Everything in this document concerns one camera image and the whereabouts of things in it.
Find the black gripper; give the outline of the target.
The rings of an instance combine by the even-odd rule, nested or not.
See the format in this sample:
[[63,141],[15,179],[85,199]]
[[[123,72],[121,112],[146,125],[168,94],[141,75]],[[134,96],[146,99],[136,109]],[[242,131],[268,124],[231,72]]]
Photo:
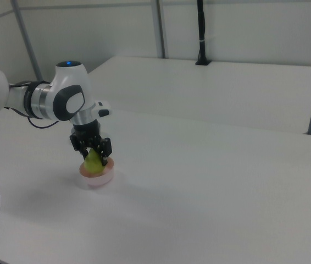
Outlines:
[[74,124],[73,132],[69,138],[74,150],[78,151],[83,159],[88,155],[87,146],[97,146],[97,153],[102,166],[108,164],[108,157],[112,154],[111,139],[108,137],[101,138],[99,122],[96,119],[88,124]]

